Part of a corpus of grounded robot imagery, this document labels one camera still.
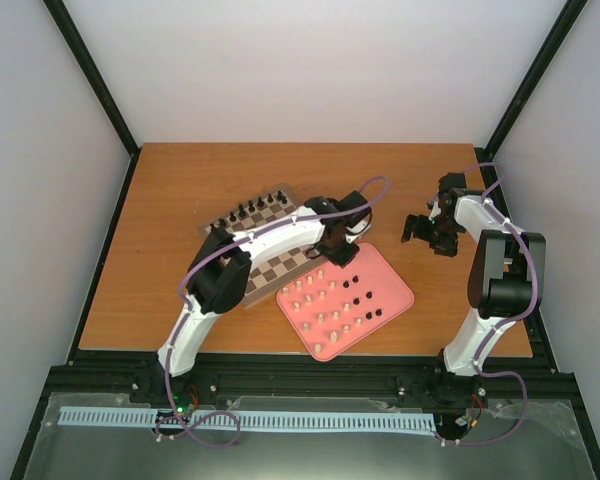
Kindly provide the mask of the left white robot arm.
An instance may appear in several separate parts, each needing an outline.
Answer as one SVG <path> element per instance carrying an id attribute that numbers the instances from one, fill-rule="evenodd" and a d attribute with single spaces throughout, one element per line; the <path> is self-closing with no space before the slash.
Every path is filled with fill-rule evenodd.
<path id="1" fill-rule="evenodd" d="M 240 304 L 250 274 L 293 249 L 305 249 L 344 267 L 357 254 L 355 241 L 371 224 L 373 203 L 354 190 L 341 200 L 312 197 L 281 219 L 249 230 L 208 234 L 178 286 L 183 307 L 158 350 L 162 368 L 152 388 L 166 402 L 181 400 L 201 344 L 221 315 Z"/>

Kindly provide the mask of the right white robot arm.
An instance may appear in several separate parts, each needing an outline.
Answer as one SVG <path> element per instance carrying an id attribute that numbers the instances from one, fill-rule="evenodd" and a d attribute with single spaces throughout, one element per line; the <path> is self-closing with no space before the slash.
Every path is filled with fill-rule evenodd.
<path id="1" fill-rule="evenodd" d="M 482 373 L 501 336 L 541 304 L 546 239 L 516 226 L 486 191 L 469 189 L 463 173 L 441 177 L 428 208 L 427 215 L 407 216 L 403 242 L 422 240 L 435 254 L 447 257 L 457 255 L 461 233 L 476 242 L 467 283 L 470 309 L 441 351 L 444 379 L 470 378 Z"/>

